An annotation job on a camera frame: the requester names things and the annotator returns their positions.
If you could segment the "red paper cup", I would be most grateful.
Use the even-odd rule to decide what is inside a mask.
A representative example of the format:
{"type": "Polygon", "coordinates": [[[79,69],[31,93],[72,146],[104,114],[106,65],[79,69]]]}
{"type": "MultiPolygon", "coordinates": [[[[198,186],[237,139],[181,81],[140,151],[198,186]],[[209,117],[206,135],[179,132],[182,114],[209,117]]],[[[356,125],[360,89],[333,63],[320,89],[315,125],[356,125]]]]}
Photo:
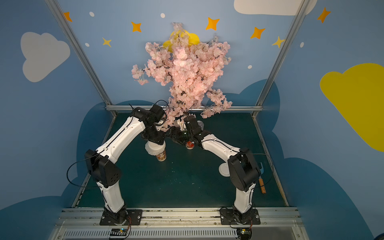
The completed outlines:
{"type": "Polygon", "coordinates": [[[158,155],[156,155],[156,158],[159,162],[163,162],[167,159],[167,153],[166,153],[166,150],[164,150],[163,152],[159,153],[158,155]]]}
{"type": "Polygon", "coordinates": [[[194,143],[192,141],[186,142],[186,148],[188,150],[192,150],[195,147],[194,143]]]}

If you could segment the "white cup lid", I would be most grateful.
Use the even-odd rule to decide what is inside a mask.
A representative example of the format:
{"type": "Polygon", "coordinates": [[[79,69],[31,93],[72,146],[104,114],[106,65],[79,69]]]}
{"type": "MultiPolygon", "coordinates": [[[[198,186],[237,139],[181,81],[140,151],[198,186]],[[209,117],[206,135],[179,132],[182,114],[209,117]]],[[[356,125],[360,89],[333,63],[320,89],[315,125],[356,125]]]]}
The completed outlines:
{"type": "Polygon", "coordinates": [[[219,173],[223,176],[223,177],[230,177],[230,170],[229,170],[229,166],[227,163],[222,163],[220,166],[219,166],[219,173]]]}
{"type": "Polygon", "coordinates": [[[151,156],[160,155],[161,153],[164,152],[165,148],[166,148],[166,142],[163,142],[161,145],[159,145],[159,144],[148,141],[145,144],[145,149],[148,152],[148,154],[151,156]]]}

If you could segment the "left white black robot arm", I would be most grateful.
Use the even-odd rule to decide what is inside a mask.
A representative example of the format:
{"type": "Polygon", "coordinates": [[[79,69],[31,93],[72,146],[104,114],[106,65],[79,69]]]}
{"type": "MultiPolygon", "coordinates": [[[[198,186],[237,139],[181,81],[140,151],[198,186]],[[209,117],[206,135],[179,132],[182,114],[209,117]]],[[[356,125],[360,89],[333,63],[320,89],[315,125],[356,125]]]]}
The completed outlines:
{"type": "Polygon", "coordinates": [[[95,151],[88,150],[83,161],[88,174],[97,182],[104,203],[105,213],[114,219],[126,215],[126,204],[120,190],[121,170],[116,163],[130,143],[141,135],[147,141],[145,149],[158,161],[166,159],[165,132],[160,128],[168,120],[168,112],[154,104],[149,110],[137,107],[132,109],[126,122],[95,151]]]}

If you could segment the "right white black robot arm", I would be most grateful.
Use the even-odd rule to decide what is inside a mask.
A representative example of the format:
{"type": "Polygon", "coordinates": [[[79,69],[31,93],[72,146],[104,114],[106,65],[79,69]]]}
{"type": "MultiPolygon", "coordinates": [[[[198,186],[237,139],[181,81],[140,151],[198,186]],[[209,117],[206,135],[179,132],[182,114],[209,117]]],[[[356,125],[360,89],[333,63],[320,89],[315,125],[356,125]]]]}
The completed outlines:
{"type": "Polygon", "coordinates": [[[255,160],[257,154],[248,148],[236,148],[221,141],[211,132],[204,130],[195,116],[184,118],[178,127],[170,127],[166,131],[166,136],[180,145],[191,142],[222,159],[224,163],[220,166],[220,172],[224,177],[229,177],[236,188],[234,216],[239,222],[244,222],[254,214],[252,203],[254,189],[259,187],[266,193],[262,179],[264,171],[255,160]]]}

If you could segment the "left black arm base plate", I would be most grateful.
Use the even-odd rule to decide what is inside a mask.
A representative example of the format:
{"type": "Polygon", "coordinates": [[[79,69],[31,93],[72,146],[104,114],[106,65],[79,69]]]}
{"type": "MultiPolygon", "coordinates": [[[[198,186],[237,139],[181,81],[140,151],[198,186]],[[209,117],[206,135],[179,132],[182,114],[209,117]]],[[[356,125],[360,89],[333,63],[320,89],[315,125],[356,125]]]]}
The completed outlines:
{"type": "Polygon", "coordinates": [[[142,214],[143,211],[138,209],[121,209],[117,213],[104,209],[100,226],[138,226],[141,223],[142,214]]]}

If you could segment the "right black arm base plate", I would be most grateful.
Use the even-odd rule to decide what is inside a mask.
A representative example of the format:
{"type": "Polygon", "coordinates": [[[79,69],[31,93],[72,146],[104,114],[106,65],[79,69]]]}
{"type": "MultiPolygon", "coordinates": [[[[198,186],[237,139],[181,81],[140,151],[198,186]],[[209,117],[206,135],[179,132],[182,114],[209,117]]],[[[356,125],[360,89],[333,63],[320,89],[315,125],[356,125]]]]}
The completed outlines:
{"type": "Polygon", "coordinates": [[[246,213],[236,209],[219,210],[222,225],[260,225],[261,219],[257,209],[250,208],[246,213]]]}

